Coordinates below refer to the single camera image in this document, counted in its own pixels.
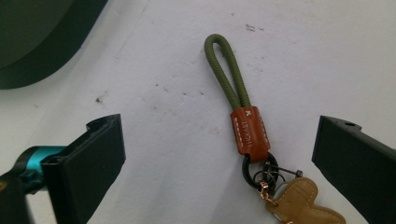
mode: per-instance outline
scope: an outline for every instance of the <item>keychain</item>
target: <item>keychain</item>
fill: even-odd
[[[218,44],[230,67],[236,93],[216,58],[213,45]],[[259,192],[266,208],[285,224],[345,224],[346,221],[332,209],[314,204],[318,187],[303,172],[281,168],[269,152],[270,143],[259,109],[250,104],[248,92],[233,55],[230,44],[222,35],[210,35],[205,41],[205,55],[220,86],[233,109],[231,120],[238,152],[244,155],[242,174],[247,183]],[[249,165],[264,162],[262,171],[250,175]],[[292,173],[295,178],[286,181],[280,171]],[[278,178],[283,183],[276,187]]]

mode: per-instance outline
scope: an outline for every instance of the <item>black key ring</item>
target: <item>black key ring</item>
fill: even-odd
[[[271,166],[264,166],[264,171],[260,171],[262,173],[262,180],[268,183],[269,189],[271,191],[275,190],[276,187],[276,181],[277,178],[279,177],[279,170],[277,168],[277,161],[275,157],[271,154],[268,153],[268,160],[271,164]],[[244,161],[242,163],[242,174],[247,181],[247,183],[253,187],[254,189],[257,189],[258,191],[262,190],[262,186],[256,182],[250,175],[249,171],[249,165],[250,165],[250,157],[249,155],[246,155],[244,158]]]

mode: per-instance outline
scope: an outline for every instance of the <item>brown leather sleeve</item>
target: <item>brown leather sleeve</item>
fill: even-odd
[[[238,152],[249,155],[250,162],[266,161],[271,146],[259,109],[256,106],[236,109],[231,120]]]

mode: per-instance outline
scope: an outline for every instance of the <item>black plastic piece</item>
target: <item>black plastic piece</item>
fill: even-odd
[[[0,223],[33,224],[30,209],[17,177],[0,177]]]
[[[0,224],[33,224],[25,194],[42,189],[43,183],[58,223],[87,223],[125,161],[120,115],[94,120],[87,127],[70,146],[44,160],[34,157],[43,147],[26,149],[0,176]],[[32,160],[41,161],[44,178],[27,169]]]
[[[396,223],[396,150],[322,116],[312,161],[369,223]]]
[[[0,1],[0,89],[33,84],[67,63],[107,0]]]
[[[120,115],[87,124],[88,131],[41,162],[58,223],[86,223],[125,161]]]

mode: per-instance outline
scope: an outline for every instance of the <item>teal plastic part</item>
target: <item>teal plastic part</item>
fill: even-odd
[[[35,170],[39,175],[43,175],[40,162],[48,156],[57,154],[64,150],[65,147],[40,147],[30,157],[26,165],[26,170]]]

